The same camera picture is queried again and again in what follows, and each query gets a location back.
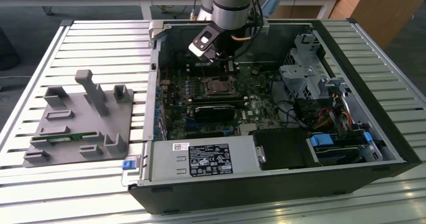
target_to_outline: desk leg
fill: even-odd
[[[329,18],[335,5],[336,5],[337,0],[328,0],[324,6],[321,7],[320,13],[317,18]]]
[[[146,20],[152,20],[152,3],[151,1],[142,1],[140,2],[140,9],[142,9],[142,15]]]
[[[52,6],[42,6],[43,10],[44,10],[44,13],[47,15],[52,15],[54,12],[52,12]]]

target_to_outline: blue latch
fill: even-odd
[[[365,132],[364,133],[364,137],[366,139],[368,142],[372,142],[373,141],[373,137],[372,137],[372,134],[369,132]]]
[[[122,168],[123,170],[136,169],[136,160],[124,160]]]
[[[264,5],[261,6],[263,13],[264,13],[265,17],[269,17],[275,13],[275,11],[280,5],[280,2],[281,2],[281,0],[267,0],[265,1]]]
[[[316,134],[309,140],[313,147],[335,144],[331,134]]]

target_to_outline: circuit board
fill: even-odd
[[[241,127],[256,130],[285,126],[269,94],[277,71],[259,72],[257,69],[256,64],[245,63],[239,65],[239,72],[225,77],[204,76],[209,74],[208,69],[201,76],[193,76],[187,69],[171,69],[164,74],[171,76],[163,85],[168,140],[240,136],[248,134]],[[200,122],[195,119],[196,107],[224,104],[236,108],[231,120]]]

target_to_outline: blue clip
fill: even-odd
[[[319,143],[315,137],[309,138],[309,140],[313,147],[319,146]]]
[[[335,144],[331,134],[316,134],[309,140],[313,147]]]
[[[364,133],[364,137],[366,139],[368,142],[372,142],[373,141],[373,137],[372,137],[372,134],[369,132],[365,132]]]
[[[122,168],[123,168],[123,170],[136,169],[136,160],[124,160]]]

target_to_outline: green circuit board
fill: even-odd
[[[255,124],[257,129],[279,128],[285,126],[279,118],[271,95],[269,85],[277,71],[261,71],[253,74],[256,66],[241,64],[240,72],[229,76],[233,92],[227,95],[244,97],[244,107],[236,108],[232,121],[200,123],[193,119],[195,98],[208,97],[207,80],[213,77],[191,77],[179,70],[172,74],[171,84],[167,88],[165,116],[168,140],[188,138],[239,136],[240,125]]]

